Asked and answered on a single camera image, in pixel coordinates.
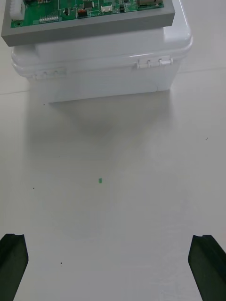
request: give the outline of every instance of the connector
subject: connector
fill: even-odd
[[[113,11],[113,7],[112,5],[108,5],[108,6],[101,6],[101,12],[102,13],[108,13]]]
[[[24,16],[25,16],[24,0],[11,0],[9,14],[12,20],[24,20]]]

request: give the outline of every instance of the white plastic box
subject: white plastic box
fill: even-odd
[[[17,46],[12,64],[47,102],[168,90],[193,42],[180,0],[173,4],[170,27]]]

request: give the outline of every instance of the green circuit board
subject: green circuit board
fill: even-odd
[[[30,0],[25,5],[24,20],[12,21],[11,28],[164,7],[160,0]]]

